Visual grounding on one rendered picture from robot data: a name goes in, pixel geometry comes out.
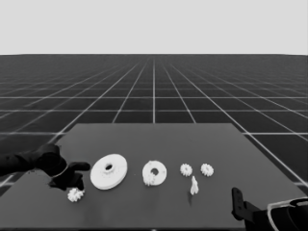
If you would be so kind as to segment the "small white gear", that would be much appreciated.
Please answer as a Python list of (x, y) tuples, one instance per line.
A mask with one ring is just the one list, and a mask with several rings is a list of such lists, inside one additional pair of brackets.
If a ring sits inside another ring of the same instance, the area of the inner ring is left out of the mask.
[(152, 172), (149, 172), (148, 174), (145, 174), (143, 176), (143, 183), (146, 186), (153, 186), (155, 184), (155, 174)]
[(200, 170), (201, 173), (207, 177), (211, 177), (214, 174), (214, 168), (209, 164), (202, 164)]
[(191, 176), (192, 173), (193, 173), (193, 168), (192, 168), (190, 165), (188, 165), (188, 164), (182, 164), (182, 165), (180, 166), (180, 172), (181, 172), (181, 174), (182, 174), (183, 176), (189, 177), (189, 176)]
[(81, 199), (84, 196), (85, 192), (84, 191), (80, 191), (77, 188), (71, 189), (67, 195), (67, 198), (71, 201), (71, 202), (77, 202), (79, 199)]

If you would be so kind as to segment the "large thick white disc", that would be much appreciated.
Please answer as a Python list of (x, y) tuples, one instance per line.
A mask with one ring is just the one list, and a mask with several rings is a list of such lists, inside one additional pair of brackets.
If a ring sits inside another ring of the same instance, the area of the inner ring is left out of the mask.
[(90, 171), (90, 181), (98, 190), (110, 190), (125, 178), (128, 171), (126, 159), (120, 154), (100, 158)]

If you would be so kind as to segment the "small white T-shaped piece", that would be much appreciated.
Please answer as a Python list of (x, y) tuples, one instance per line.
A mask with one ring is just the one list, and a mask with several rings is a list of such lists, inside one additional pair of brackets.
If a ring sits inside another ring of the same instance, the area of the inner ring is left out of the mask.
[(199, 191), (198, 182), (196, 181), (195, 177), (192, 177), (192, 186), (191, 186), (191, 195), (197, 194)]

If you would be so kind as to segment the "white round carrier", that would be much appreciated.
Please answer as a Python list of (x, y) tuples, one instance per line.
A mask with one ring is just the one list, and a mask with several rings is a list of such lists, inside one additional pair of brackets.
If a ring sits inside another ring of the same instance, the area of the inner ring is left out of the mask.
[(142, 169), (142, 179), (143, 176), (149, 172), (155, 174), (155, 184), (153, 186), (159, 186), (167, 179), (167, 168), (159, 161), (149, 161), (144, 165)]

